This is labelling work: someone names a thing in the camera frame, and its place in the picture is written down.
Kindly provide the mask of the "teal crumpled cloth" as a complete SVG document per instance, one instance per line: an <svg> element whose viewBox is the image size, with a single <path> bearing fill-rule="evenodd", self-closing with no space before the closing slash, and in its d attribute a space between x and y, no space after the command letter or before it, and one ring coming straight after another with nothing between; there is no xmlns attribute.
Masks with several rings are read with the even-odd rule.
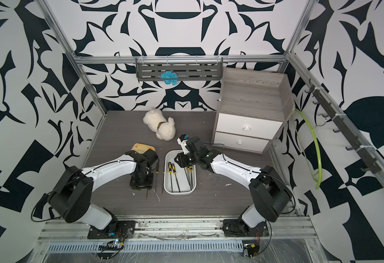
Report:
<svg viewBox="0 0 384 263"><path fill-rule="evenodd" d="M164 71L163 73L161 73L160 77L166 85L178 85L179 76L173 71Z"/></svg>

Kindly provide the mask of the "grey slotted wall shelf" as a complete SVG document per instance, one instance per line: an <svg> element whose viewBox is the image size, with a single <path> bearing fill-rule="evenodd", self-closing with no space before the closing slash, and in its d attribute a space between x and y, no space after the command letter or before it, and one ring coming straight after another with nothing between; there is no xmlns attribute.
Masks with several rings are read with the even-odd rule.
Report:
<svg viewBox="0 0 384 263"><path fill-rule="evenodd" d="M162 81L160 75L164 71L173 71L179 81L219 81L223 76L223 63L204 62L145 62L136 61L136 76L140 81Z"/></svg>

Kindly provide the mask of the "white plastic storage tray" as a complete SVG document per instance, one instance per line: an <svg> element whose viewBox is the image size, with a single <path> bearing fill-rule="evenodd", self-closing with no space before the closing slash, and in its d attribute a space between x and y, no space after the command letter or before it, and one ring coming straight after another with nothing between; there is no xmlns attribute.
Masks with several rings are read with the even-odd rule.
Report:
<svg viewBox="0 0 384 263"><path fill-rule="evenodd" d="M165 157L165 191L168 194L172 195L172 196L190 195L191 193L193 193L195 191L196 186L197 186L196 165L193 165L193 184L194 184L194 186L193 186L193 189L191 190L190 187L189 187L188 181L186 179L184 168L181 168L174 161L174 158L176 157L176 155L178 153L181 153L181 152L182 152L182 150L172 150ZM169 169L168 169L168 163L169 162L175 164L175 168L176 168L176 171L177 171L177 177L178 177L178 181L179 181L179 184L180 184L180 190L181 190L180 193L178 193L178 191L177 191L177 185L176 185L176 182L175 182L175 177L173 175L173 172L172 172L172 177L173 177L173 193L171 193L170 173L169 173Z"/></svg>

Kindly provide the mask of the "grey wall hook rail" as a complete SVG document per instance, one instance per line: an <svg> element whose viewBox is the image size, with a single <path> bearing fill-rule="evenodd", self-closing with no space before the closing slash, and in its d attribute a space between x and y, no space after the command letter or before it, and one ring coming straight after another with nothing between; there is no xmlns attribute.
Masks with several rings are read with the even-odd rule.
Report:
<svg viewBox="0 0 384 263"><path fill-rule="evenodd" d="M373 154L373 146L363 139L360 131L355 127L347 114L329 96L325 88L315 86L312 83L312 79L309 79L309 90L307 93L315 97L315 105L321 105L325 110L325 113L321 114L321 116L334 123L336 128L333 132L342 134L350 144L345 149L356 152L363 161L365 165L361 168L361 171L372 172L373 174L381 172L382 168L379 165L379 161Z"/></svg>

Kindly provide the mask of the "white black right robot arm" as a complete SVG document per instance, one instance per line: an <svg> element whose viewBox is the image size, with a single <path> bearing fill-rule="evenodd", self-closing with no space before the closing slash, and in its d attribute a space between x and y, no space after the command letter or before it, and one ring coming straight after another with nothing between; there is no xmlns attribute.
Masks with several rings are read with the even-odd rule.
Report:
<svg viewBox="0 0 384 263"><path fill-rule="evenodd" d="M235 220L224 220L223 231L233 236L253 236L261 231L259 224L275 222L293 194L278 175L267 165L264 168L252 167L227 157L224 152L208 149L199 137L186 134L177 139L182 153L175 157L175 163L185 168L198 165L201 169L223 175L250 191L253 204Z"/></svg>

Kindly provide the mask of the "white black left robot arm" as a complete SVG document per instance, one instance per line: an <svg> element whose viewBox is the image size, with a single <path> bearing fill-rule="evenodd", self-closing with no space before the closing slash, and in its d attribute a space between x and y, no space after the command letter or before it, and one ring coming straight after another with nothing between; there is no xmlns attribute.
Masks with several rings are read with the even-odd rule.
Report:
<svg viewBox="0 0 384 263"><path fill-rule="evenodd" d="M134 190L151 189L154 174L158 173L159 158L154 147L144 145L103 164L65 170L55 188L47 194L47 203L67 222L83 222L94 230L113 237L117 233L118 220L105 208L91 203L92 193L101 186L130 175L129 186Z"/></svg>

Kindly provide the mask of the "grey wooden drawer cabinet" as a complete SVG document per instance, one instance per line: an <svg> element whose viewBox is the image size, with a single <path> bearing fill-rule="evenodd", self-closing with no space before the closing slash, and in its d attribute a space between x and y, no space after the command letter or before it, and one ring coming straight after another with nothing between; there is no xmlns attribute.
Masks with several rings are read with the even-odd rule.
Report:
<svg viewBox="0 0 384 263"><path fill-rule="evenodd" d="M263 153L294 111L287 75L226 68L212 142L229 149Z"/></svg>

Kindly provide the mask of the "white plush toy dog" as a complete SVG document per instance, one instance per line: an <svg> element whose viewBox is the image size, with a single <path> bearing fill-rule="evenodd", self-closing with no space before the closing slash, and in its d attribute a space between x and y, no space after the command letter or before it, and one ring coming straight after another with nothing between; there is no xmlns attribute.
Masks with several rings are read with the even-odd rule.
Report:
<svg viewBox="0 0 384 263"><path fill-rule="evenodd" d="M143 122L160 140L169 141L175 136L175 121L172 117L166 119L160 109L152 109L143 117Z"/></svg>

